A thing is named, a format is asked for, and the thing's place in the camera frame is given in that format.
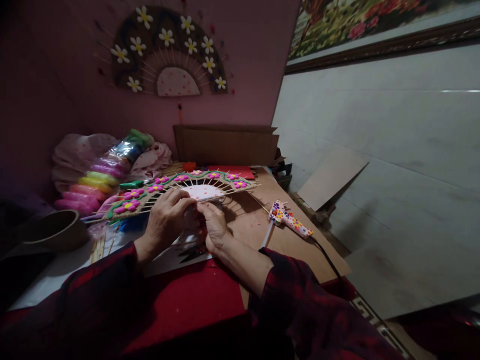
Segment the floral painting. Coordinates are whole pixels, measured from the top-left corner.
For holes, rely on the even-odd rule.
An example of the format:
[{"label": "floral painting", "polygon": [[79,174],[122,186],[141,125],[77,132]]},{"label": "floral painting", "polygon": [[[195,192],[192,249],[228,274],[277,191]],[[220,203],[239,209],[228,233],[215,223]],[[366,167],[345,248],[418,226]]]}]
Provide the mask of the floral painting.
[{"label": "floral painting", "polygon": [[479,0],[303,0],[288,60],[436,17]]}]

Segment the bowl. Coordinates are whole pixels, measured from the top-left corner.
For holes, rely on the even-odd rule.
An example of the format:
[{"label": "bowl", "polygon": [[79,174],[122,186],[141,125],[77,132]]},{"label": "bowl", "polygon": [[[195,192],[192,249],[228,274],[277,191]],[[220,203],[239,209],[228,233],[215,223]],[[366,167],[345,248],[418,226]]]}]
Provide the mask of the bowl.
[{"label": "bowl", "polygon": [[26,245],[38,245],[57,253],[81,248],[89,241],[87,227],[76,210],[60,210],[26,224],[19,232]]}]

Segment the plaid shirt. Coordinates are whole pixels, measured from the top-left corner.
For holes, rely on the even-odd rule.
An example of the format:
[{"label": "plaid shirt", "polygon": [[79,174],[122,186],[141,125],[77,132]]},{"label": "plaid shirt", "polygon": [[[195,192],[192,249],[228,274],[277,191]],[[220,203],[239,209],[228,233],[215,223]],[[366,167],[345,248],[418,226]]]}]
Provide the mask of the plaid shirt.
[{"label": "plaid shirt", "polygon": [[[254,325],[285,332],[301,359],[401,359],[348,302],[320,287],[306,263],[265,248],[260,252],[274,267],[261,299],[250,296]],[[119,356],[123,332],[146,307],[136,264],[131,242],[76,271],[59,291],[2,331],[0,354],[4,359]]]},{"label": "plaid shirt", "polygon": [[287,334],[300,359],[403,359],[353,306],[325,292],[305,262],[260,252],[273,268],[261,299],[250,296],[253,325]]}]

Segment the brown fan decoration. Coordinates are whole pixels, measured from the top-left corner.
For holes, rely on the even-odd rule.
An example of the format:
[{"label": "brown fan decoration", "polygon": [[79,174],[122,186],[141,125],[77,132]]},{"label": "brown fan decoration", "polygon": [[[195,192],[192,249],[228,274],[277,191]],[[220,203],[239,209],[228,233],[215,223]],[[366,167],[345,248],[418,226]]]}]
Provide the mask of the brown fan decoration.
[{"label": "brown fan decoration", "polygon": [[95,25],[112,37],[111,45],[97,41],[110,51],[111,61],[97,57],[110,64],[114,86],[159,97],[200,95],[206,86],[214,95],[229,93],[232,75],[223,64],[228,55],[221,57],[214,45],[213,25],[206,33],[189,15],[145,5],[135,8],[115,35],[98,21]]},{"label": "brown fan decoration", "polygon": [[142,188],[126,192],[123,200],[114,202],[102,220],[123,219],[147,213],[169,188],[185,190],[198,202],[207,202],[256,186],[255,182],[248,181],[238,174],[222,171],[194,170],[190,173],[159,177]]}]

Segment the framed painting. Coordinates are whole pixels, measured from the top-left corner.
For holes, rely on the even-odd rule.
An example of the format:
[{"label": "framed painting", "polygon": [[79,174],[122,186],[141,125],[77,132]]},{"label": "framed painting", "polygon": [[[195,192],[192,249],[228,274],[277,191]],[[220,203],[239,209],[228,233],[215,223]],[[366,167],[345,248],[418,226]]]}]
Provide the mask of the framed painting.
[{"label": "framed painting", "polygon": [[286,74],[480,38],[480,0],[302,0]]}]

